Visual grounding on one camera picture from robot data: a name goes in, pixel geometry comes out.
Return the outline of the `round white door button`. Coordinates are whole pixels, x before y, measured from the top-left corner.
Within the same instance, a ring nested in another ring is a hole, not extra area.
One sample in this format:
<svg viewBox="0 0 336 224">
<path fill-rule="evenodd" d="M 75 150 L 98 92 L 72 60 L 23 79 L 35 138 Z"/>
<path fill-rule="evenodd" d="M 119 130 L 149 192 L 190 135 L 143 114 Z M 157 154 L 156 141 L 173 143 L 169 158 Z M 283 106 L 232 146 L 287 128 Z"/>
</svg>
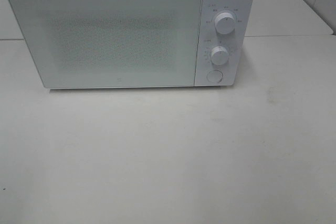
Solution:
<svg viewBox="0 0 336 224">
<path fill-rule="evenodd" d="M 207 80 L 211 83 L 220 83 L 223 79 L 223 73 L 219 70 L 213 70 L 207 74 Z"/>
</svg>

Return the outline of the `white microwave knob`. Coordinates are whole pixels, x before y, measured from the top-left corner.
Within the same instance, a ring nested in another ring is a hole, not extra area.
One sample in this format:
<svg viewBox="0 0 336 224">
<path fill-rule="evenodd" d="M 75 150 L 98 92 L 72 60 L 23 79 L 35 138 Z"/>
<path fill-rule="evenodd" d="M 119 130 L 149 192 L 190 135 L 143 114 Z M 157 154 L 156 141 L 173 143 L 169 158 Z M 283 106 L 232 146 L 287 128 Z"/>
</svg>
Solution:
<svg viewBox="0 0 336 224">
<path fill-rule="evenodd" d="M 216 32 L 221 35 L 227 35 L 235 29 L 237 18 L 233 12 L 225 10 L 215 16 L 214 22 Z"/>
<path fill-rule="evenodd" d="M 229 59 L 229 50 L 224 46 L 216 46 L 211 50 L 211 63 L 216 66 L 224 65 Z"/>
</svg>

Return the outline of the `white microwave door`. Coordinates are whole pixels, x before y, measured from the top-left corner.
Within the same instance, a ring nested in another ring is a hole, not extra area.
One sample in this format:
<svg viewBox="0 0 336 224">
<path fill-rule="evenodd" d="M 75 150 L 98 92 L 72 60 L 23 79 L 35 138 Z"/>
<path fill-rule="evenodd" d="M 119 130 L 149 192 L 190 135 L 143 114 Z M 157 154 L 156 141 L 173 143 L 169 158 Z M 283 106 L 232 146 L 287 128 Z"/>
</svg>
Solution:
<svg viewBox="0 0 336 224">
<path fill-rule="evenodd" d="M 194 83 L 201 0 L 9 0 L 44 87 Z"/>
</svg>

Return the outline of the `white adjacent table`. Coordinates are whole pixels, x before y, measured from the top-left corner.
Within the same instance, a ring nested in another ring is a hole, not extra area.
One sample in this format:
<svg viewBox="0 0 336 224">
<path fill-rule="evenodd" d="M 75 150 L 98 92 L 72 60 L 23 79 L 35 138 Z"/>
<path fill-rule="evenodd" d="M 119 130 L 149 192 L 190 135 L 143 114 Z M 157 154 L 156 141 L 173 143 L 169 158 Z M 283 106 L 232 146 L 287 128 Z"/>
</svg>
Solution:
<svg viewBox="0 0 336 224">
<path fill-rule="evenodd" d="M 253 0 L 246 37 L 331 35 L 304 0 Z"/>
</svg>

